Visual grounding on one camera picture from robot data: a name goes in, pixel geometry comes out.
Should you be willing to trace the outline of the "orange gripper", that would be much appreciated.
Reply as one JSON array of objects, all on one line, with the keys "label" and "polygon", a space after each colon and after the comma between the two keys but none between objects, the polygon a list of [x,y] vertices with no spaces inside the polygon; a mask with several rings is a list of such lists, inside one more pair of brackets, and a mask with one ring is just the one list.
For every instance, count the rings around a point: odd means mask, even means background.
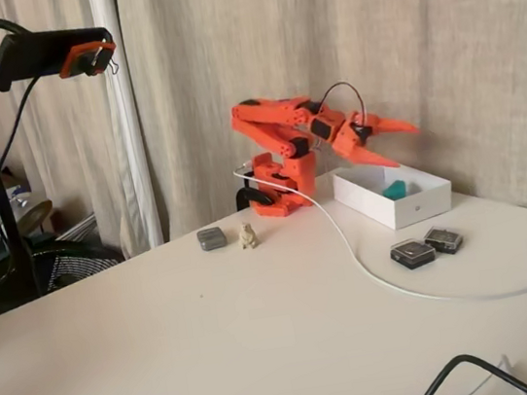
[{"label": "orange gripper", "polygon": [[353,112],[349,114],[336,132],[332,141],[334,152],[344,159],[352,159],[353,163],[398,168],[400,164],[381,157],[367,149],[368,139],[375,133],[418,133],[419,128],[403,120],[369,116],[369,123],[364,123],[363,117]]}]

